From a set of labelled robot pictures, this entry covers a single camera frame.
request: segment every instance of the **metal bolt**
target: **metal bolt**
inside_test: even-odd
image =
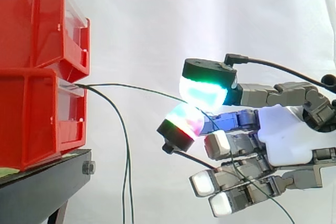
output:
[[[96,163],[95,161],[84,161],[82,172],[85,175],[92,175],[96,172]]]

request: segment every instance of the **cable connector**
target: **cable connector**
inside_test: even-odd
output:
[[[234,64],[246,64],[248,63],[248,57],[235,54],[226,54],[224,64],[233,66]]]

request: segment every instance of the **white fabric background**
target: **white fabric background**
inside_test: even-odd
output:
[[[178,95],[185,58],[223,60],[227,52],[274,61],[316,79],[335,73],[334,0],[76,2],[92,23],[91,75],[83,83],[121,82]],[[298,80],[262,66],[237,69],[239,82]],[[136,223],[289,223],[271,201],[213,218],[207,199],[196,198],[188,181],[203,168],[161,151],[156,128],[177,103],[125,88],[101,90],[118,105],[129,131]],[[122,128],[100,97],[89,94],[88,103],[86,147],[92,148],[97,172],[70,200],[65,223],[121,223]],[[202,141],[190,153],[206,159]],[[297,223],[336,223],[334,172],[323,172],[324,189],[287,191],[277,199]]]

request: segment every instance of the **red plastic drawer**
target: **red plastic drawer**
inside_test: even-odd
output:
[[[25,170],[86,141],[86,90],[51,69],[0,70],[0,167]]]
[[[52,68],[69,82],[89,74],[90,22],[72,0],[0,0],[0,68]]]

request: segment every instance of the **robotic hand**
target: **robotic hand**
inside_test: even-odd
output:
[[[198,135],[205,135],[209,158],[223,161],[218,168],[190,177],[196,196],[209,197],[215,217],[277,197],[286,189],[320,188],[320,169],[336,165],[334,102],[308,82],[274,87],[238,84],[232,66],[246,59],[237,55],[227,55],[224,63],[187,59],[180,93],[190,105],[206,111],[220,105],[259,110],[224,113],[204,122],[197,109],[178,106],[158,128],[167,153],[187,151]],[[325,83],[334,84],[330,76]],[[279,169],[290,171],[275,176]]]

